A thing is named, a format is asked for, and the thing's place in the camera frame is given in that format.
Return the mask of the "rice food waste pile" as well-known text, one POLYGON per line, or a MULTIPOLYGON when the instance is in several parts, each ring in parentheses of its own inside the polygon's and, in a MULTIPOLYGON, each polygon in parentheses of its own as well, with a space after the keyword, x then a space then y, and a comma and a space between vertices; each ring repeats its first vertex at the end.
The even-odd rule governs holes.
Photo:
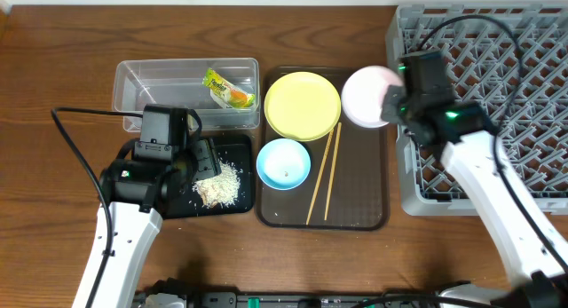
POLYGON ((233 206, 241 188, 239 175, 242 173, 232 162, 220 162, 221 173, 213 178, 196 181, 193 191, 196 192, 206 208, 233 206))

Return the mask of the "pink bowl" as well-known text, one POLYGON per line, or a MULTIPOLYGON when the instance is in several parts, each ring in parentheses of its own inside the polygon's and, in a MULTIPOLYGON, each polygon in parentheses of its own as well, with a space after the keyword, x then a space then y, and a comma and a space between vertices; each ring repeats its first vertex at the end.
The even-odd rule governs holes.
POLYGON ((363 67, 345 82, 342 94, 342 109, 347 118, 356 125, 376 129, 388 124, 381 117, 383 100, 390 86, 402 86, 401 78, 387 67, 363 67))

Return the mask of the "green yellow snack wrapper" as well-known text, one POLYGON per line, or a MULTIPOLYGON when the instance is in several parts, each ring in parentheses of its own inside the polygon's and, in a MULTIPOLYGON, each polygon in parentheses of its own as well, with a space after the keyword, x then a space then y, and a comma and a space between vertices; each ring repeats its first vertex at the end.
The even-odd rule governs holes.
POLYGON ((252 106, 255 100, 253 93, 246 92, 233 85, 212 68, 206 71, 202 83, 209 88, 213 96, 219 99, 226 107, 238 109, 248 108, 252 106))

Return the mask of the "light blue bowl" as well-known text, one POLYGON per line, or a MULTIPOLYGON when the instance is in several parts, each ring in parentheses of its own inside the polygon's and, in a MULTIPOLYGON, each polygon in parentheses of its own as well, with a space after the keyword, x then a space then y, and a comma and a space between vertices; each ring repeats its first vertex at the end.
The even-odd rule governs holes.
POLYGON ((272 189, 287 191, 300 186, 311 171, 307 149, 288 138, 278 138, 264 145, 256 158, 256 173, 272 189))

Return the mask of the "wooden chopstick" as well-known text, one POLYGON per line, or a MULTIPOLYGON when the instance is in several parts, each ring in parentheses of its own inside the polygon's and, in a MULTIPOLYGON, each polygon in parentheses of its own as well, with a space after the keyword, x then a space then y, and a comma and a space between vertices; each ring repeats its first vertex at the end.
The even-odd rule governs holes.
POLYGON ((317 176, 316 183, 315 183, 315 186, 314 186, 314 189, 313 189, 313 192, 312 192, 312 199, 311 199, 310 208, 308 210, 307 218, 306 218, 306 221, 305 221, 306 225, 308 225, 310 223, 311 218, 312 218, 312 212, 313 212, 315 202, 317 200, 318 192, 319 192, 319 189, 320 189, 320 183, 321 183, 323 171, 325 169, 325 165, 326 165, 326 162, 327 162, 327 156, 328 156, 329 148, 331 146, 331 141, 332 141, 332 138, 333 138, 333 135, 334 135, 334 131, 335 130, 332 129, 328 133, 328 136, 327 136, 327 143, 326 143, 323 155, 322 155, 322 160, 321 160, 321 163, 320 163, 320 166, 319 166, 318 176, 317 176))
POLYGON ((332 156, 332 163, 331 163, 331 169, 330 169, 330 174, 329 174, 330 176, 329 176, 328 187, 327 187, 327 198, 326 198, 326 207, 325 207, 325 215, 324 215, 325 221, 327 221, 330 202, 331 202, 331 196, 332 196, 332 191, 333 191, 333 184, 334 184, 334 179, 335 179, 335 167, 336 167, 336 160, 337 160, 338 149, 339 149, 339 144, 340 144, 342 126, 343 126, 343 124, 341 122, 339 122, 337 124, 337 128, 336 128, 334 152, 333 152, 333 156, 332 156))

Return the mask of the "yellow plate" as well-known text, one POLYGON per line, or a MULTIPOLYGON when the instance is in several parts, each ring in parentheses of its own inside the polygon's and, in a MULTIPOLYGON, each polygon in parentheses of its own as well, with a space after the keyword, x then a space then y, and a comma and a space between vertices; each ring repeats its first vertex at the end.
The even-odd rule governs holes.
POLYGON ((342 105, 338 90, 324 76, 294 72, 278 78, 266 92, 264 115, 284 138, 313 141, 338 123, 342 105))

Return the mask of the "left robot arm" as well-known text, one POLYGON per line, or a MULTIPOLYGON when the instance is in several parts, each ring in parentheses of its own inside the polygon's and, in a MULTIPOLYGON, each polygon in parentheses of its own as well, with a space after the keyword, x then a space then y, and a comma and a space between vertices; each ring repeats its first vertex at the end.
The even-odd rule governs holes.
POLYGON ((123 144, 94 180, 100 200, 95 238, 75 307, 128 307, 169 207, 221 169, 202 121, 188 108, 148 105, 139 137, 123 144))

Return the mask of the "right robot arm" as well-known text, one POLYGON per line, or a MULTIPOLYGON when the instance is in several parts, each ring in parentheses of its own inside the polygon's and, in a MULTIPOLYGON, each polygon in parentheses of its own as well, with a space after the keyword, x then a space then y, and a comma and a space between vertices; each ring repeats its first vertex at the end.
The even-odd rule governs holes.
POLYGON ((437 51, 406 55, 398 70, 377 77, 381 118, 411 132, 468 195, 498 249, 512 289, 472 284, 407 301, 441 307, 565 307, 567 241, 517 175, 498 128, 475 102, 459 102, 437 51))

